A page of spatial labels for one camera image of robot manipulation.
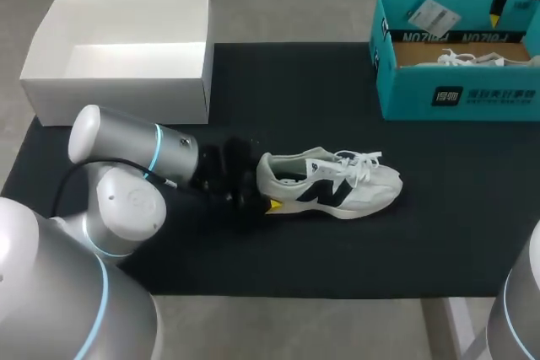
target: black tablecloth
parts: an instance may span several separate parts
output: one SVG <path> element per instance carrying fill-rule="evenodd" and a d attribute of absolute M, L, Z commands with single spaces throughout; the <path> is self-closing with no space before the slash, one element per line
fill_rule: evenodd
<path fill-rule="evenodd" d="M 382 151 L 402 195 L 369 218 L 266 216 L 244 228 L 167 195 L 166 224 L 122 268 L 156 294 L 495 295 L 540 218 L 540 126 L 383 121 L 374 81 L 366 44 L 216 45 L 210 124 L 177 128 L 200 143 L 237 135 L 258 153 Z M 68 136 L 34 121 L 3 196 L 48 215 Z M 80 173 L 61 214 L 86 198 Z"/>

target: white cardboard box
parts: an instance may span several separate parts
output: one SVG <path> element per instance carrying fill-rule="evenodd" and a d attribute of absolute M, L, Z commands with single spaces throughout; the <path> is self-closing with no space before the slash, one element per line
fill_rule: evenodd
<path fill-rule="evenodd" d="M 205 124 L 211 26 L 210 0 L 55 0 L 20 82 L 43 126 L 71 126 L 88 104 Z"/>

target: teal box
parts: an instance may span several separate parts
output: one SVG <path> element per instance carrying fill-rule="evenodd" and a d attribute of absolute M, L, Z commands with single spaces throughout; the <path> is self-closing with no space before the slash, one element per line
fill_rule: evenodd
<path fill-rule="evenodd" d="M 540 67 L 398 66 L 394 49 L 397 42 L 509 42 L 539 55 L 537 1 L 508 0 L 494 30 L 492 0 L 434 0 L 462 17 L 441 38 L 408 22 L 424 1 L 377 0 L 370 53 L 385 119 L 540 121 Z"/>

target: gray floor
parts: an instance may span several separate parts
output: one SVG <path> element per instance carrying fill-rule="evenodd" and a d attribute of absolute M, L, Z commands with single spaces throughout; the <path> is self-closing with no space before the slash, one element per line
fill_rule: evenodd
<path fill-rule="evenodd" d="M 52 0 L 0 0 L 0 185 L 33 116 L 18 76 Z M 362 41 L 375 0 L 213 0 L 217 41 Z M 166 359 L 428 359 L 418 300 L 164 297 Z M 489 301 L 470 300 L 481 329 Z"/>

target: white shoelace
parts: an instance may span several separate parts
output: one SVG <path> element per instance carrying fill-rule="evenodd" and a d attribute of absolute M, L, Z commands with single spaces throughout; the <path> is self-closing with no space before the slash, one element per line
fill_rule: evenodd
<path fill-rule="evenodd" d="M 437 59 L 438 63 L 444 63 L 445 65 L 452 65 L 454 67 L 462 65 L 472 65 L 476 60 L 476 57 L 473 54 L 456 54 L 450 48 L 445 48 L 442 51 L 448 51 L 450 53 L 449 55 L 441 55 Z"/>
<path fill-rule="evenodd" d="M 490 62 L 490 61 L 498 61 L 499 66 L 501 66 L 501 67 L 503 67 L 503 66 L 512 66 L 512 65 L 522 65 L 524 67 L 526 67 L 526 66 L 529 66 L 529 67 L 538 67 L 538 66 L 540 66 L 539 65 L 540 58 L 538 58 L 538 56 L 533 57 L 529 61 L 513 61 L 511 59 L 504 58 L 503 56 L 499 55 L 497 52 L 492 52 L 492 53 L 490 53 L 488 55 L 479 56 L 475 60 L 476 63 L 483 63 L 483 62 Z"/>
<path fill-rule="evenodd" d="M 351 154 L 354 157 L 344 158 L 339 156 L 340 153 Z M 339 151 L 335 154 L 339 158 L 338 163 L 341 164 L 341 168 L 338 168 L 337 172 L 343 176 L 354 177 L 354 187 L 356 187 L 360 181 L 370 181 L 371 170 L 379 167 L 379 158 L 382 156 L 381 152 L 358 153 L 352 151 Z"/>

